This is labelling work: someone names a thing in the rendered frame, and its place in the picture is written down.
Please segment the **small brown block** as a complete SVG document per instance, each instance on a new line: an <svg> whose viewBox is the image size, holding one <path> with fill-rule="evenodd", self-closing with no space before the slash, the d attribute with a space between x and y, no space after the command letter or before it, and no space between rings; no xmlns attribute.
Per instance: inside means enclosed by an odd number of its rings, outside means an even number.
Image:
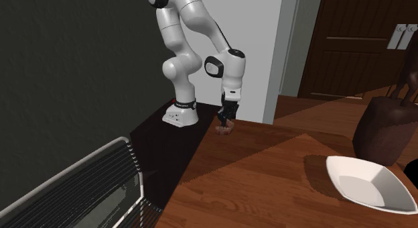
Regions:
<svg viewBox="0 0 418 228"><path fill-rule="evenodd" d="M232 130L234 128L234 123L227 119L225 126L216 126L216 133L218 135L230 135L232 133Z"/></svg>

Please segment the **dark robot stand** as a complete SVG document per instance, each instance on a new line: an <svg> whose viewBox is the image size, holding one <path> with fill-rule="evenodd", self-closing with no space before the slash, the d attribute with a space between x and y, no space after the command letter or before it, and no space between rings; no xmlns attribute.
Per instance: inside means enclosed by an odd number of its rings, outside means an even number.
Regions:
<svg viewBox="0 0 418 228"><path fill-rule="evenodd" d="M130 133L143 172L145 198L160 209L169 202L220 108L198 103L199 121L191 126L176 127L162 121L166 109L172 104L170 100L162 105Z"/></svg>

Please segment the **dark brown wooden door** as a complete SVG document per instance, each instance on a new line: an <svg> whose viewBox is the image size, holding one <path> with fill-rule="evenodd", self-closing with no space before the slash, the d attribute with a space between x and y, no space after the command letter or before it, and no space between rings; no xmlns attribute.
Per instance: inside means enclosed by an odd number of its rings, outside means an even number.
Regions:
<svg viewBox="0 0 418 228"><path fill-rule="evenodd" d="M398 81L418 0L321 0L298 96L369 101Z"/></svg>

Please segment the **white angular bowl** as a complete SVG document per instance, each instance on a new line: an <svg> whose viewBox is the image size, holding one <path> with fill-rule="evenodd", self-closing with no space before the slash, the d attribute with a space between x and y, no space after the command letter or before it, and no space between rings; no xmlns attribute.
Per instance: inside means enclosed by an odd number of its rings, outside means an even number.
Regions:
<svg viewBox="0 0 418 228"><path fill-rule="evenodd" d="M418 214L418 205L407 187L385 166L328 156L326 170L336 190L353 203L388 213Z"/></svg>

